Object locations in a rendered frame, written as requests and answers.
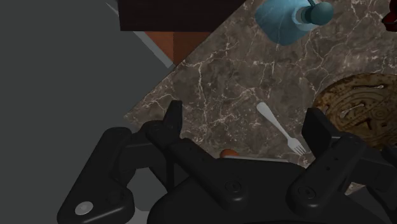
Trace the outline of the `orange round object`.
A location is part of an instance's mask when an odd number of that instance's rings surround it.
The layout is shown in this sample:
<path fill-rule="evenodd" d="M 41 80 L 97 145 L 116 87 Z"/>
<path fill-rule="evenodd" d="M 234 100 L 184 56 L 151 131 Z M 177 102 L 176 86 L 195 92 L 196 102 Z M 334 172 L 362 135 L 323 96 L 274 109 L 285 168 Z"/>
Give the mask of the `orange round object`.
<path fill-rule="evenodd" d="M 239 153 L 232 149 L 224 149 L 219 154 L 220 158 L 234 158 L 239 157 Z"/>

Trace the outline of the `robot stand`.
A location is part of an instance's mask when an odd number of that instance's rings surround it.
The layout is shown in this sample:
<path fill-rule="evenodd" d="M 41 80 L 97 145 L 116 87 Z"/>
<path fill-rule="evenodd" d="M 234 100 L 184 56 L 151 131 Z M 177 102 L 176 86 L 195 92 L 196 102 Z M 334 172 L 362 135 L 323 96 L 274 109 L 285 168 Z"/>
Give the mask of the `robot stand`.
<path fill-rule="evenodd" d="M 120 29 L 132 31 L 170 68 L 246 0 L 115 0 Z"/>

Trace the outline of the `blue pump bottle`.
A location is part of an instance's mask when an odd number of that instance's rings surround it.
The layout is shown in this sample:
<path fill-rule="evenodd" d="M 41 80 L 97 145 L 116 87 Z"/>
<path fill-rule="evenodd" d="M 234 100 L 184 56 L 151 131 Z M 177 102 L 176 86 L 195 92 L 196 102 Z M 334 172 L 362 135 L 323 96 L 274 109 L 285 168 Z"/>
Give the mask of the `blue pump bottle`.
<path fill-rule="evenodd" d="M 333 5 L 320 0 L 266 0 L 254 19 L 269 40 L 288 46 L 329 23 L 333 14 Z"/>

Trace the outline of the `white fork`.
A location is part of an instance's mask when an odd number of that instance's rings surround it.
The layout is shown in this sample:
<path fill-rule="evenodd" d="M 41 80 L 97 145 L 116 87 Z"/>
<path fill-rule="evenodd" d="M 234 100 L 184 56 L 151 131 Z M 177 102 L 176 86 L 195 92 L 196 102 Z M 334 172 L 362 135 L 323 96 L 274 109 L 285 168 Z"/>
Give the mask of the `white fork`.
<path fill-rule="evenodd" d="M 277 128 L 281 134 L 287 139 L 287 145 L 288 147 L 295 152 L 298 155 L 303 155 L 306 153 L 305 148 L 302 146 L 301 142 L 296 139 L 291 137 L 285 129 L 282 127 L 282 125 L 278 122 L 277 118 L 269 108 L 269 106 L 265 102 L 259 102 L 256 105 L 257 111 L 265 117 L 275 128 Z"/>

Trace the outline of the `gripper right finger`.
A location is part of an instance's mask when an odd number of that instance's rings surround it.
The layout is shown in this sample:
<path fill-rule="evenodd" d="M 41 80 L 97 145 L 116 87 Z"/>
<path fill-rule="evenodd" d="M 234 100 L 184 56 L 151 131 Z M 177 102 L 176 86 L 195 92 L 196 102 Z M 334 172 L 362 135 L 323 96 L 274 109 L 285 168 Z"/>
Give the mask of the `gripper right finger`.
<path fill-rule="evenodd" d="M 309 108 L 302 136 L 315 159 L 288 188 L 286 201 L 297 215 L 325 224 L 385 224 L 345 195 L 352 183 L 365 185 L 397 224 L 397 147 L 369 147 L 360 137 L 341 132 L 320 109 Z"/>

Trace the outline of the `dark red object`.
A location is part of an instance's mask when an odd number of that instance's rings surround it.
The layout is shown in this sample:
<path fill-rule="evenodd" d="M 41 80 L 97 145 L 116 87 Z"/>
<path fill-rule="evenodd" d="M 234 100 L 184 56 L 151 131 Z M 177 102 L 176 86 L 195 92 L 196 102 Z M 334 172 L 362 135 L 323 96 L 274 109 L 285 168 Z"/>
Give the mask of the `dark red object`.
<path fill-rule="evenodd" d="M 382 20 L 384 27 L 387 31 L 397 32 L 397 12 L 389 12 Z"/>

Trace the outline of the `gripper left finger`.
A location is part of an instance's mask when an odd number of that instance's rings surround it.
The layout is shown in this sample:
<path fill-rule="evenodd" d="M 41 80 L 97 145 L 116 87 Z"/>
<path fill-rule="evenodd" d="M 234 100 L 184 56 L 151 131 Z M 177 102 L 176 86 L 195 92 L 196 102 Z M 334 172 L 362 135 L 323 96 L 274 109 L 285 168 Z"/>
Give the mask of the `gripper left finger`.
<path fill-rule="evenodd" d="M 247 188 L 216 159 L 188 138 L 180 137 L 183 103 L 173 100 L 162 120 L 144 123 L 133 133 L 126 127 L 107 129 L 57 213 L 58 224 L 126 224 L 136 211 L 127 188 L 137 169 L 165 167 L 161 182 L 175 186 L 178 165 L 226 211 L 247 205 Z"/>

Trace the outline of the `brown patterned plate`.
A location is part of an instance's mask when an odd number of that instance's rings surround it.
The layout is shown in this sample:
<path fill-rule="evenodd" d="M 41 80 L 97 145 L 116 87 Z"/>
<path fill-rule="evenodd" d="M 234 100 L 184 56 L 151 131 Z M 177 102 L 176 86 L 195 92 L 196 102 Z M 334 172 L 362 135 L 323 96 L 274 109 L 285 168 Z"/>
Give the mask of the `brown patterned plate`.
<path fill-rule="evenodd" d="M 313 106 L 339 131 L 355 134 L 373 148 L 397 144 L 397 74 L 342 78 L 326 87 Z"/>

